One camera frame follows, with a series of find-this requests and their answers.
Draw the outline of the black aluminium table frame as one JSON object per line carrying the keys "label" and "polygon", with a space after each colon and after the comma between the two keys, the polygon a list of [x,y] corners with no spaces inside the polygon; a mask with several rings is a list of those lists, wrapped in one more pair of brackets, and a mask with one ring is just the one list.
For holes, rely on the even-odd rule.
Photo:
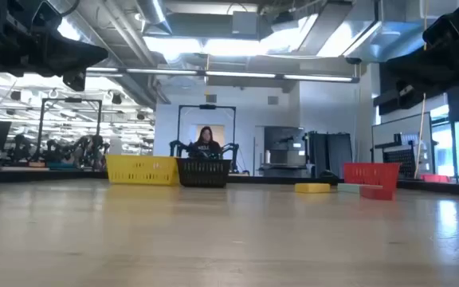
{"label": "black aluminium table frame", "polygon": [[[0,171],[0,183],[24,183],[47,180],[67,179],[108,179],[106,172],[99,171]],[[277,184],[293,185],[295,183],[330,183],[336,185],[336,181],[306,178],[280,178],[280,177],[253,177],[253,176],[230,176],[228,183],[245,184]],[[431,183],[418,180],[399,180],[398,190],[407,189],[415,191],[427,191],[438,194],[459,195],[459,184],[456,183]]]}

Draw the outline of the red rectangular block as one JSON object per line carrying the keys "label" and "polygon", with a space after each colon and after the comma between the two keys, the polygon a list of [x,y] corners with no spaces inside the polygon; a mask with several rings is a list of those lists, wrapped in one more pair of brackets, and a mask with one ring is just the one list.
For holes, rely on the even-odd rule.
{"label": "red rectangular block", "polygon": [[392,201],[394,199],[394,191],[375,186],[361,186],[359,195],[365,199],[383,201]]}

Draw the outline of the black curtain panel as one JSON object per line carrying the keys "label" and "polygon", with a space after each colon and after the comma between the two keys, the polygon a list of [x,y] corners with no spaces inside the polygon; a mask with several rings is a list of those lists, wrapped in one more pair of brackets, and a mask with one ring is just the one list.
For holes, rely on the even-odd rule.
{"label": "black curtain panel", "polygon": [[349,133],[308,132],[306,143],[306,164],[310,176],[319,179],[321,171],[329,170],[343,178],[343,166],[352,162],[351,136]]}

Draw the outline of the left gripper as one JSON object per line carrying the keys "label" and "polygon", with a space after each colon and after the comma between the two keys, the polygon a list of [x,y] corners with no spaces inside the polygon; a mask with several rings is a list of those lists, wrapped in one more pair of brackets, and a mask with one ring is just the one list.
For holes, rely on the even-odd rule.
{"label": "left gripper", "polygon": [[107,59],[106,49],[63,37],[58,31],[63,18],[79,4],[74,0],[59,12],[47,0],[0,0],[0,73],[62,78],[64,73]]}

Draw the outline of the red plastic basket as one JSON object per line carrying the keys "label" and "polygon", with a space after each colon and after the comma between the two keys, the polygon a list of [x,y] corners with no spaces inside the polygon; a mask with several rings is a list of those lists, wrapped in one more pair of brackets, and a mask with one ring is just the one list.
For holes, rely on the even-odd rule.
{"label": "red plastic basket", "polygon": [[399,163],[345,163],[343,179],[345,183],[381,186],[386,190],[395,190],[399,168]]}

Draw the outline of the black background gantry frame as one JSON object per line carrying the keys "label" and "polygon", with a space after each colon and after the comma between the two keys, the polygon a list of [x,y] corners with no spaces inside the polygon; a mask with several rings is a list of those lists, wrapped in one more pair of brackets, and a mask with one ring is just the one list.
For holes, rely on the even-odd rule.
{"label": "black background gantry frame", "polygon": [[238,172],[238,165],[237,165],[237,156],[239,152],[239,145],[235,143],[236,139],[236,117],[237,117],[237,108],[234,106],[220,106],[215,104],[199,104],[199,105],[192,105],[192,104],[180,104],[178,107],[178,114],[177,114],[177,140],[180,138],[180,128],[181,128],[181,118],[182,118],[182,109],[183,108],[198,108],[201,110],[216,110],[216,109],[229,109],[233,111],[233,138],[232,142],[224,145],[222,147],[221,155],[224,155],[227,151],[233,152],[233,157],[231,159],[231,173]]}
{"label": "black background gantry frame", "polygon": [[44,123],[44,117],[45,117],[45,104],[48,101],[64,101],[66,103],[74,103],[74,104],[79,104],[83,102],[89,102],[89,103],[97,103],[98,104],[98,109],[97,111],[97,122],[96,122],[96,135],[98,136],[100,134],[100,123],[101,123],[101,118],[102,118],[102,107],[103,107],[103,101],[102,100],[94,100],[94,99],[82,99],[80,97],[66,97],[66,98],[42,98],[41,99],[41,114],[40,114],[40,119],[39,119],[39,126],[38,126],[38,136],[37,136],[37,149],[35,153],[33,154],[33,161],[37,162],[39,160],[39,156],[41,155],[41,138],[42,138],[42,130],[43,130],[43,123]]}

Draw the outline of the black plastic basket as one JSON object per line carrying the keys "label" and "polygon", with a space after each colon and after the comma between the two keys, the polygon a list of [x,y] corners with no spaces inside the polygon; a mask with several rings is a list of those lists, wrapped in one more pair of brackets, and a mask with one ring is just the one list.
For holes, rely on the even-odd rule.
{"label": "black plastic basket", "polygon": [[229,159],[177,158],[178,178],[184,187],[223,188],[227,184]]}

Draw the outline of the black framed whiteboard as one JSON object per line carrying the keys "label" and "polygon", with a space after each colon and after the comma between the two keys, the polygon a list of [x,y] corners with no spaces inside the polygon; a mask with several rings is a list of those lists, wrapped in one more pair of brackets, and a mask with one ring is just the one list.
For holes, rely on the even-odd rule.
{"label": "black framed whiteboard", "polygon": [[374,148],[393,140],[393,134],[402,133],[415,138],[414,146],[416,170],[414,179],[421,174],[434,174],[434,147],[432,141],[431,116],[428,112],[392,120],[372,127],[371,159],[373,163],[383,163],[382,152]]}

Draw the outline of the yellow plastic basket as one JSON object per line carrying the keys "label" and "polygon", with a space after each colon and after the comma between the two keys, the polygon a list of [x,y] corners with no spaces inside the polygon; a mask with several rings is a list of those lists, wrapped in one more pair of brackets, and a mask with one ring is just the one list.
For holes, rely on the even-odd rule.
{"label": "yellow plastic basket", "polygon": [[107,155],[110,183],[178,186],[175,157],[152,155]]}

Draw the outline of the yellow rectangular block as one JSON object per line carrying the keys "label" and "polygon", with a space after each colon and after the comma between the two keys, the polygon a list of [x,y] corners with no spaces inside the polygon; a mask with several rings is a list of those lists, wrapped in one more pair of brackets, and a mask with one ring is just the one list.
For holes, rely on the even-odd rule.
{"label": "yellow rectangular block", "polygon": [[301,194],[323,194],[331,193],[332,188],[329,183],[297,183],[295,192]]}

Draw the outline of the black perforated rack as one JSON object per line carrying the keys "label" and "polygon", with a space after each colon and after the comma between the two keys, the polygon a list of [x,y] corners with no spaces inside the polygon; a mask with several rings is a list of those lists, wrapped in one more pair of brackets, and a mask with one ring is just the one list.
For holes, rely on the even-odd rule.
{"label": "black perforated rack", "polygon": [[410,135],[395,133],[391,142],[377,144],[374,148],[382,152],[384,163],[399,164],[399,177],[401,179],[413,179],[416,170],[415,144],[415,138]]}

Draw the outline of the green rectangular block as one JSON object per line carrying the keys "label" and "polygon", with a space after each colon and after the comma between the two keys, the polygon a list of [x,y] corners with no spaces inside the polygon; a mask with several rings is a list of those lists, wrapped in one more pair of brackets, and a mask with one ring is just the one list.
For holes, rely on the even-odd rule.
{"label": "green rectangular block", "polygon": [[373,188],[381,188],[381,186],[376,185],[366,185],[366,184],[355,184],[355,183],[339,183],[337,185],[337,191],[343,193],[351,193],[351,194],[360,194],[360,189],[362,187],[373,187]]}

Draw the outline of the long ceiling light strip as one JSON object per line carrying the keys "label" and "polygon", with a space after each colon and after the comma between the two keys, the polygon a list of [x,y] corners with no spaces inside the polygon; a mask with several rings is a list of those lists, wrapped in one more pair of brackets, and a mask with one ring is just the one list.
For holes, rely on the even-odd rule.
{"label": "long ceiling light strip", "polygon": [[342,77],[329,75],[302,75],[302,74],[283,74],[283,73],[253,73],[253,72],[234,72],[234,71],[214,71],[214,70],[189,70],[189,69],[149,69],[149,68],[87,68],[88,73],[101,74],[147,74],[164,76],[196,76],[196,77],[240,77],[253,79],[269,79],[284,81],[319,81],[319,82],[339,82],[356,83],[358,77]]}

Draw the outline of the red storage bin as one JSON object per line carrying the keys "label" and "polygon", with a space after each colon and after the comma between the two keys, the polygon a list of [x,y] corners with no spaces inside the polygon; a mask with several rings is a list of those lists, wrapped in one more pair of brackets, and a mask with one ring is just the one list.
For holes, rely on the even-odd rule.
{"label": "red storage bin", "polygon": [[428,183],[450,183],[451,179],[447,175],[421,174],[420,179]]}

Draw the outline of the person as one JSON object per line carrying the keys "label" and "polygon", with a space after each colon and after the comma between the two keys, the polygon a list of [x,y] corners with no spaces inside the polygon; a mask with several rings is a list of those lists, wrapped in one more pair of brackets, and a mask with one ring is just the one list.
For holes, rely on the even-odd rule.
{"label": "person", "polygon": [[219,158],[221,154],[220,144],[214,140],[211,127],[205,126],[200,131],[198,140],[194,142],[197,150],[206,153],[210,158]]}

